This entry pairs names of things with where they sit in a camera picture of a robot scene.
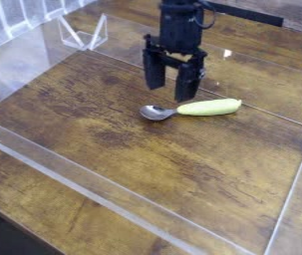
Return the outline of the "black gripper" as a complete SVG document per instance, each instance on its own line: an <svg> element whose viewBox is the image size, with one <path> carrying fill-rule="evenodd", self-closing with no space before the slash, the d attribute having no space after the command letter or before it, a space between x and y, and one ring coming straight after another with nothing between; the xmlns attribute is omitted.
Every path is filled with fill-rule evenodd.
<svg viewBox="0 0 302 255"><path fill-rule="evenodd" d="M145 35L144 63L148 86L165 85L165 69L177 69L175 99L181 103L195 98L204 74L207 53L200 49L204 24L203 0L161 0L159 36Z"/></svg>

